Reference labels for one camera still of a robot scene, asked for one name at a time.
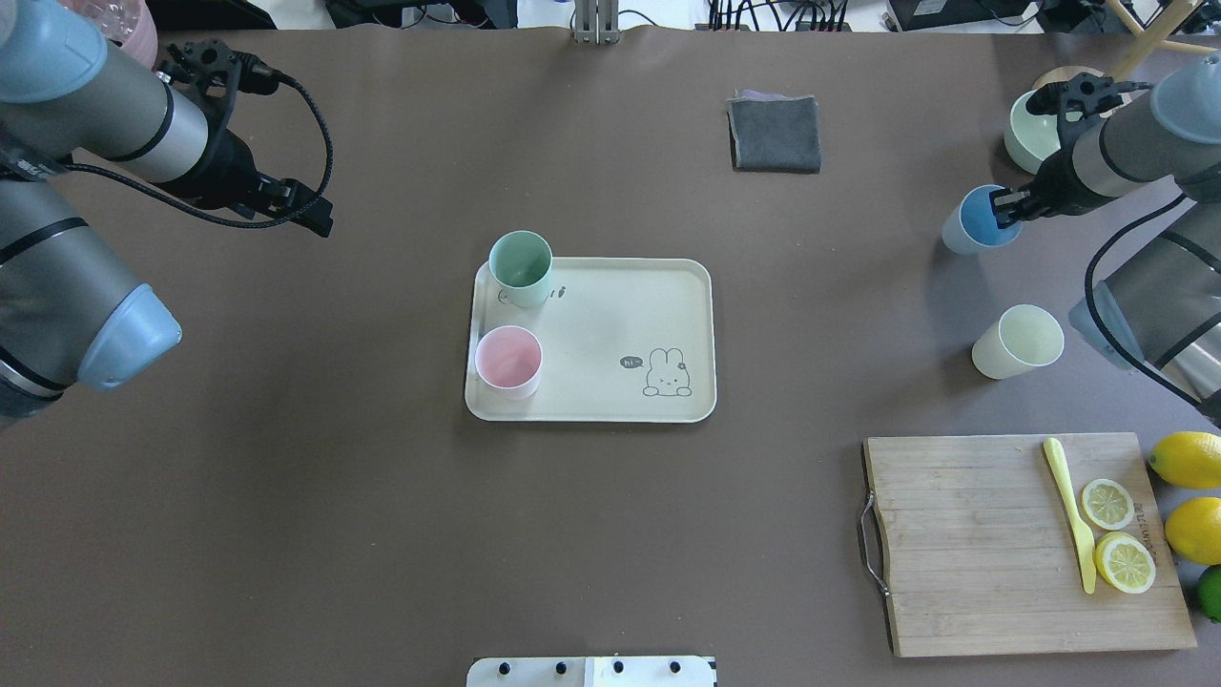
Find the lemon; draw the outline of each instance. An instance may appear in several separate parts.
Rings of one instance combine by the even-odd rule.
[[[1103,530],[1123,530],[1137,515],[1132,495],[1117,482],[1095,480],[1081,491],[1085,517]]]
[[[1109,532],[1094,545],[1094,565],[1111,587],[1139,594],[1153,587],[1158,567],[1144,544],[1125,532]]]
[[[1221,566],[1215,565],[1204,571],[1195,584],[1195,598],[1209,620],[1221,622]]]
[[[1221,437],[1208,432],[1176,432],[1158,443],[1149,467],[1184,489],[1221,487]]]
[[[1221,565],[1221,499],[1199,497],[1183,502],[1166,519],[1166,541],[1184,559]]]

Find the knife blade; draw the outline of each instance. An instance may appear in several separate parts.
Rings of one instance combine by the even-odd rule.
[[[1065,448],[1059,439],[1049,437],[1043,442],[1043,454],[1048,458],[1051,477],[1056,481],[1056,491],[1060,492],[1060,500],[1065,504],[1065,515],[1068,516],[1068,528],[1072,531],[1073,545],[1077,548],[1077,564],[1081,566],[1082,589],[1087,594],[1093,594],[1094,582],[1098,580],[1098,570],[1094,567],[1094,531],[1085,525],[1077,511],[1077,499],[1072,491],[1072,477],[1068,475]]]

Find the cutting board handle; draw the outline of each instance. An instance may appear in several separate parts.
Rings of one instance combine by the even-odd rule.
[[[864,570],[869,571],[869,576],[873,577],[873,581],[878,583],[878,592],[882,592],[883,598],[889,598],[890,587],[886,586],[886,582],[882,578],[882,574],[884,572],[883,567],[884,561],[882,559],[882,544],[880,544],[882,533],[878,532],[878,511],[874,509],[877,503],[878,499],[873,494],[873,491],[871,489],[868,497],[864,500],[864,508],[861,509],[861,517],[857,521],[858,527],[856,530],[856,533],[857,533],[857,542],[861,544],[861,561],[864,564]],[[873,533],[878,538],[878,545],[877,545],[878,570],[873,570],[873,563],[869,560],[869,542],[868,542],[869,536],[864,531],[866,530],[864,516],[869,514],[873,514]]]

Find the lemon slice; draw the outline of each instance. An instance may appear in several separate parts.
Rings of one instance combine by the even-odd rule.
[[[1158,567],[1149,549],[1125,532],[1109,532],[1094,547],[1094,565],[1111,587],[1139,594],[1153,587]]]
[[[1132,495],[1110,480],[1095,480],[1087,484],[1081,491],[1081,505],[1085,517],[1103,530],[1123,530],[1136,516]]]

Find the metal handle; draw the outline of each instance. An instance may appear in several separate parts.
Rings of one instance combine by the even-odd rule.
[[[861,544],[861,561],[864,563],[864,569],[869,571],[869,576],[873,577],[873,581],[878,583],[878,592],[882,592],[883,598],[890,598],[890,587],[888,587],[886,582],[882,580],[882,574],[877,570],[873,570],[873,564],[869,561],[869,545],[866,542],[866,534],[864,534],[864,516],[869,515],[869,513],[873,511],[873,506],[877,503],[878,499],[873,494],[873,491],[871,489],[868,498],[864,500],[864,508],[861,509],[861,519],[858,521],[858,527],[857,527],[857,541]],[[873,522],[874,522],[874,531],[877,531],[878,516],[875,513]],[[878,567],[879,569],[883,567],[883,561],[880,560],[878,561]]]

